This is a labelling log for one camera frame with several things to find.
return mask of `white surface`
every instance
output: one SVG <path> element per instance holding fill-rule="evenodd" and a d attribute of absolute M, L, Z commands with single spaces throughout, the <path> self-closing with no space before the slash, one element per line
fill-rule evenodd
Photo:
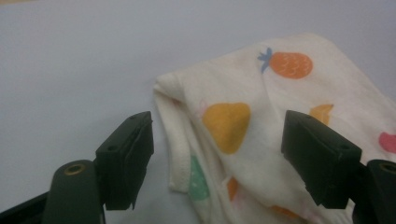
<path fill-rule="evenodd" d="M 167 187 L 155 77 L 264 39 L 313 32 L 396 100 L 396 2 L 34 1 L 0 6 L 0 211 L 47 191 L 55 170 L 150 110 L 155 154 L 136 209 L 107 223 L 199 223 Z"/>

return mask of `orange pineapple print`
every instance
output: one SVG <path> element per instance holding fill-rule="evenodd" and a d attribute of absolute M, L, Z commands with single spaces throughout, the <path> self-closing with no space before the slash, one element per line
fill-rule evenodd
<path fill-rule="evenodd" d="M 287 78 L 306 77 L 313 68 L 311 59 L 307 55 L 297 52 L 276 52 L 273 54 L 272 50 L 268 48 L 267 53 L 260 53 L 258 59 L 264 61 L 262 73 L 270 66 L 278 75 Z"/>

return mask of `towel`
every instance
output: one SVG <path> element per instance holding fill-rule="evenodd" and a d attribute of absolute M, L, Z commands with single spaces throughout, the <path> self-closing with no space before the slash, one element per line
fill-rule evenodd
<path fill-rule="evenodd" d="M 362 149 L 396 161 L 396 104 L 332 42 L 271 39 L 159 76 L 154 97 L 170 147 L 171 189 L 203 223 L 352 223 L 316 206 L 281 154 L 287 110 L 310 114 Z"/>

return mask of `teal print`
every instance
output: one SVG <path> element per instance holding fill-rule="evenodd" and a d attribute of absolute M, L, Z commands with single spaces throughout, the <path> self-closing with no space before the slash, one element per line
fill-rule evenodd
<path fill-rule="evenodd" d="M 195 156 L 191 156 L 190 197 L 193 201 L 201 201 L 209 197 L 204 172 Z"/>

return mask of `white table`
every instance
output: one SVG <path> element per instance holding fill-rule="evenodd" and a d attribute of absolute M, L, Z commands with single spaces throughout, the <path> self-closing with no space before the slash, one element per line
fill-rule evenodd
<path fill-rule="evenodd" d="M 0 211 L 47 191 L 55 170 L 150 110 L 155 154 L 134 211 L 107 223 L 199 223 L 168 184 L 155 77 L 272 37 L 334 42 L 396 100 L 394 0 L 33 1 L 0 6 Z"/>

